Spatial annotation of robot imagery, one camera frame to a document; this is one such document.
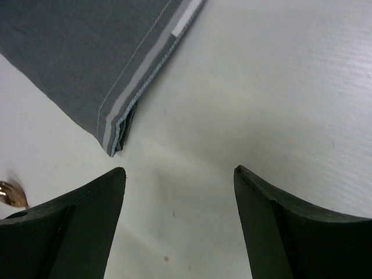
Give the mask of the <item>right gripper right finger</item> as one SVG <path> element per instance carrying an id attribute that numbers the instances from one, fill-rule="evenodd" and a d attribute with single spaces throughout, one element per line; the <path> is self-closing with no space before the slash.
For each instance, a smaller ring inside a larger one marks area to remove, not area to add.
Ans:
<path id="1" fill-rule="evenodd" d="M 253 278 L 370 278 L 371 220 L 285 192 L 244 166 L 234 191 Z"/>

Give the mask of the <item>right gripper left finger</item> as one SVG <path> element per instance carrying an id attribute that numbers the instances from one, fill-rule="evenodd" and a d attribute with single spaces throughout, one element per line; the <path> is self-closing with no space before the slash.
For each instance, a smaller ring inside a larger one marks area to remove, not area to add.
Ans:
<path id="1" fill-rule="evenodd" d="M 1 219 L 1 278 L 103 278 L 125 187 L 117 167 Z"/>

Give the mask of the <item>grey cloth placemat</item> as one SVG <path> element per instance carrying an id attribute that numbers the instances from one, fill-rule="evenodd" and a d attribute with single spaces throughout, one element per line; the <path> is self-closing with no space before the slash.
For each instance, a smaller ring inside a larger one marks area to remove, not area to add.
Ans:
<path id="1" fill-rule="evenodd" d="M 2 1 L 1 55 L 114 156 L 139 99 L 204 5 Z"/>

